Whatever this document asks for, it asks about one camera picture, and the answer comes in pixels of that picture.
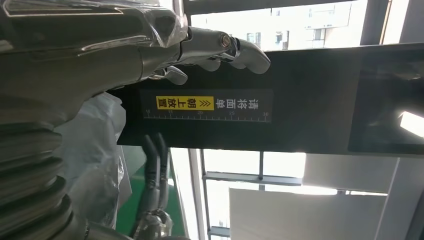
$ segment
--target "green surface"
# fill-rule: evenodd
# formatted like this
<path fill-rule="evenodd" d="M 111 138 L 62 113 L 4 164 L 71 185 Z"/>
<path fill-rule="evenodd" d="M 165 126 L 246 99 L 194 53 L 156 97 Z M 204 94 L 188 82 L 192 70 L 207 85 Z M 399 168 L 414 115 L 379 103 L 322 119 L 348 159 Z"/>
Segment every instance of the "green surface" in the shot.
<path fill-rule="evenodd" d="M 132 195 L 126 203 L 119 209 L 116 220 L 116 230 L 125 235 L 129 235 L 136 218 L 137 206 L 145 186 L 144 168 L 140 168 L 129 179 L 132 189 Z M 166 212 L 173 221 L 172 235 L 184 236 L 184 226 L 180 210 L 180 202 L 177 191 L 174 186 L 169 185 L 169 198 Z"/>

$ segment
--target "white board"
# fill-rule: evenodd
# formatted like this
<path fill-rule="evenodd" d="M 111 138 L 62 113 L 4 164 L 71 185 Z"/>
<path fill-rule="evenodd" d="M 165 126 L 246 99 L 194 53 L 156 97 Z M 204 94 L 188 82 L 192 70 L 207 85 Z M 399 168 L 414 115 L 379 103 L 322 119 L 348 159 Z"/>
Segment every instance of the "white board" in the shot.
<path fill-rule="evenodd" d="M 396 157 L 306 154 L 303 184 L 387 193 Z"/>
<path fill-rule="evenodd" d="M 232 188 L 231 240 L 373 240 L 385 198 Z"/>

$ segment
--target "robotic hand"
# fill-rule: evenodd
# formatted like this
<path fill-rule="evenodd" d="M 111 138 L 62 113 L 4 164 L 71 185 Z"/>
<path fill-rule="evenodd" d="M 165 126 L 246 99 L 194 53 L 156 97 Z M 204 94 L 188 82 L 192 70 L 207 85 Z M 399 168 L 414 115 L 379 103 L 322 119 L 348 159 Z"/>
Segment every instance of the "robotic hand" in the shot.
<path fill-rule="evenodd" d="M 151 79 L 168 79 L 176 85 L 187 81 L 187 75 L 175 66 L 167 65 L 199 65 L 212 72 L 220 67 L 221 62 L 227 62 L 237 69 L 248 68 L 255 74 L 263 74 L 271 64 L 255 44 L 221 31 L 188 27 L 188 36 L 179 47 L 179 56 L 165 60 L 165 67 L 159 65 Z"/>
<path fill-rule="evenodd" d="M 65 180 L 57 176 L 63 161 L 51 153 L 61 145 L 61 136 L 52 129 L 71 120 L 85 100 L 147 79 L 184 84 L 187 75 L 175 65 L 215 71 L 227 62 L 256 74 L 270 66 L 266 55 L 250 42 L 184 26 L 171 11 L 139 2 L 2 1 L 0 239 L 129 239 L 75 215 Z M 162 140 L 155 136 L 153 141 Z M 168 159 L 165 145 L 156 146 L 159 155 L 151 155 Z M 149 186 L 154 187 L 146 193 L 152 195 L 143 197 L 147 202 L 138 212 L 163 224 L 166 204 L 150 204 L 156 201 L 148 199 L 167 191 L 158 191 L 156 175 L 151 179 L 154 183 Z M 148 225 L 138 222 L 134 237 L 150 240 L 145 238 L 149 231 L 144 231 Z"/>
<path fill-rule="evenodd" d="M 170 158 L 160 133 L 144 136 L 142 147 L 147 158 L 144 166 L 146 184 L 130 236 L 134 240 L 155 240 L 170 236 L 173 226 L 171 217 L 165 212 Z"/>

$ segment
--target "sticker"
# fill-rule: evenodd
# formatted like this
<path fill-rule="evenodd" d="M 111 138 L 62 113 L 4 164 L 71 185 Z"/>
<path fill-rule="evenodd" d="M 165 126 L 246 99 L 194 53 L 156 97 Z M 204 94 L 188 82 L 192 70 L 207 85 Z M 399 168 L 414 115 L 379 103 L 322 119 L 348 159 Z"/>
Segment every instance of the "sticker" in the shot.
<path fill-rule="evenodd" d="M 156 96 L 158 110 L 213 111 L 213 96 Z"/>
<path fill-rule="evenodd" d="M 144 119 L 271 123 L 272 89 L 140 89 Z"/>

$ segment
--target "plastic wrap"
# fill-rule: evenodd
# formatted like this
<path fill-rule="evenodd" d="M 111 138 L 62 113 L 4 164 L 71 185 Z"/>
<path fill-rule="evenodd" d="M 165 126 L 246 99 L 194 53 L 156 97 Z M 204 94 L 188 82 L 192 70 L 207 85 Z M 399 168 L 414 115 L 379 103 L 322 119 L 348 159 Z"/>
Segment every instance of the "plastic wrap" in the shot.
<path fill-rule="evenodd" d="M 75 213 L 114 228 L 119 204 L 123 159 L 117 140 L 125 126 L 121 100 L 108 93 L 87 100 L 76 117 L 55 132 L 62 145 L 53 154 L 63 158 L 63 176 Z"/>
<path fill-rule="evenodd" d="M 14 21 L 20 22 L 19 29 L 15 29 L 16 34 L 6 36 L 9 39 L 3 41 L 14 45 L 14 40 L 18 40 L 19 48 L 25 48 L 24 50 L 59 47 L 84 52 L 128 44 L 167 48 L 187 37 L 188 23 L 185 15 L 177 15 L 160 6 L 158 0 L 0 2 L 3 2 L 3 10 L 9 17 L 9 21 L 0 25 L 0 33 L 2 27 L 10 29 L 13 28 Z M 60 27 L 68 31 L 68 37 L 66 31 L 61 32 Z"/>

